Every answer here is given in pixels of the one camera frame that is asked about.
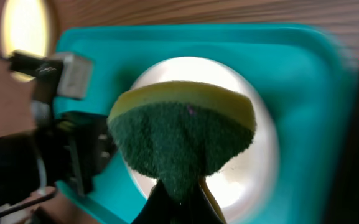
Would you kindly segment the yellow plate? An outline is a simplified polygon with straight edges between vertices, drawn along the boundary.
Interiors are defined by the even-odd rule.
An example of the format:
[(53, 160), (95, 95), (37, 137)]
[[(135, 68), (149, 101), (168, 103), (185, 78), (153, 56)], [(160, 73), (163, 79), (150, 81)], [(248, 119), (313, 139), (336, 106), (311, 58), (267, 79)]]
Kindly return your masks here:
[(7, 0), (2, 10), (1, 51), (10, 56), (21, 51), (46, 57), (52, 47), (54, 28), (46, 0)]

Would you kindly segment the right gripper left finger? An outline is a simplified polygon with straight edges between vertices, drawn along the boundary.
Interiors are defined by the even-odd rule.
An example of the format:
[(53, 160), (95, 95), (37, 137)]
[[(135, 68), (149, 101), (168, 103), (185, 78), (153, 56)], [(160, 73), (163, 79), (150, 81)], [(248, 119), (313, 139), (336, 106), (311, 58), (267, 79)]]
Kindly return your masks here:
[(175, 205), (164, 184), (158, 180), (146, 204), (131, 224), (169, 224), (174, 216)]

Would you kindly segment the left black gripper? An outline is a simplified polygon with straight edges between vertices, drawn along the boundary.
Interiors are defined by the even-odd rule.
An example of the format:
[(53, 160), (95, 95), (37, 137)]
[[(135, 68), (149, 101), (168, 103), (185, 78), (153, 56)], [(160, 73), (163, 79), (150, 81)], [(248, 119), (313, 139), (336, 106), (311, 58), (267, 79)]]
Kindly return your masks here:
[(92, 192), (93, 178), (102, 173), (116, 153), (108, 133), (107, 116), (69, 111), (34, 132), (46, 183), (63, 181), (78, 195)]

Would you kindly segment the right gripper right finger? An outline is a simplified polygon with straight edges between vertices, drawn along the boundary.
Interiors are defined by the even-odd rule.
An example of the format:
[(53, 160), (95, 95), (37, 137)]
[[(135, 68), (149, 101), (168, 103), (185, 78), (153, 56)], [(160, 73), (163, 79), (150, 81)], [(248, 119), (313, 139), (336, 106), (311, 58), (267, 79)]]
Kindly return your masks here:
[(199, 184), (193, 187), (190, 196), (182, 204), (182, 223), (223, 224)]

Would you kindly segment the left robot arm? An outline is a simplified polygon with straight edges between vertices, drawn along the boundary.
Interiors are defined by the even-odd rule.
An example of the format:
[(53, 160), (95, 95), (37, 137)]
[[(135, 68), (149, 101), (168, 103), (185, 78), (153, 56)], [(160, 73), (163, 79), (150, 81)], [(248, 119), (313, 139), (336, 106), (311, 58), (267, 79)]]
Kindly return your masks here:
[(47, 118), (33, 131), (0, 137), (0, 218), (54, 198), (51, 192), (20, 205), (35, 190), (59, 181), (77, 197), (96, 189), (115, 148), (100, 114), (70, 111)]

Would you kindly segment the green and yellow sponge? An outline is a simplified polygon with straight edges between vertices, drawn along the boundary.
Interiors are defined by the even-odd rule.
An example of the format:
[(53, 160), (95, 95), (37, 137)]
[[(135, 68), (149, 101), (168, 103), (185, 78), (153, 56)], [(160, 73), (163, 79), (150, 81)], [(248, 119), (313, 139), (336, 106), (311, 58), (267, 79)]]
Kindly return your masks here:
[(172, 200), (184, 202), (202, 177), (249, 148), (256, 118), (242, 94), (171, 81), (123, 93), (107, 126), (131, 169), (160, 180)]

